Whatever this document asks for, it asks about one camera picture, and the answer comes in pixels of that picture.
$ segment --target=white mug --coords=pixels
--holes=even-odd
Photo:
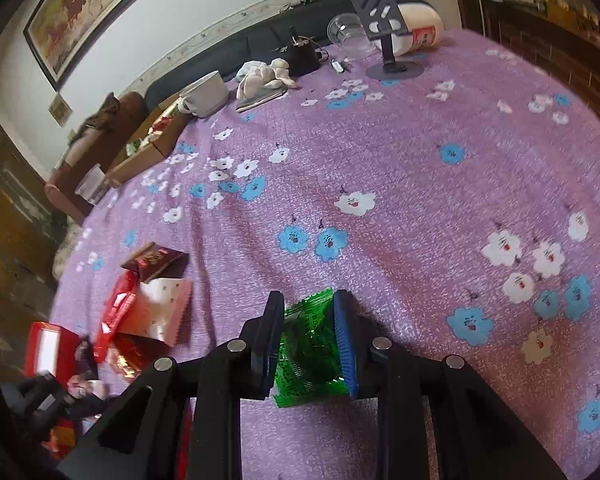
[[[202,76],[180,92],[178,111],[208,117],[222,108],[229,98],[229,89],[218,70]]]

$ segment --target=pink package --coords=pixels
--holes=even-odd
[[[154,278],[149,283],[139,283],[136,302],[120,322],[118,332],[174,346],[190,293],[189,280]]]

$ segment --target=framed painting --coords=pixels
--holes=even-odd
[[[80,58],[133,0],[40,0],[24,36],[58,90]]]

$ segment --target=purple bedspread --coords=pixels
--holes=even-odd
[[[416,57],[416,79],[369,80],[376,55],[190,123],[87,218],[52,321],[93,334],[149,240],[190,254],[178,360],[237,336],[270,290],[346,288],[417,354],[465,356],[582,479],[600,462],[600,121],[472,32]],[[244,478],[372,478],[374,410],[244,402]]]

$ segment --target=black object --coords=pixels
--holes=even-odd
[[[424,72],[422,65],[413,61],[396,61],[392,34],[410,33],[395,0],[351,0],[369,41],[380,40],[382,64],[373,65],[365,73],[372,79],[411,79]]]

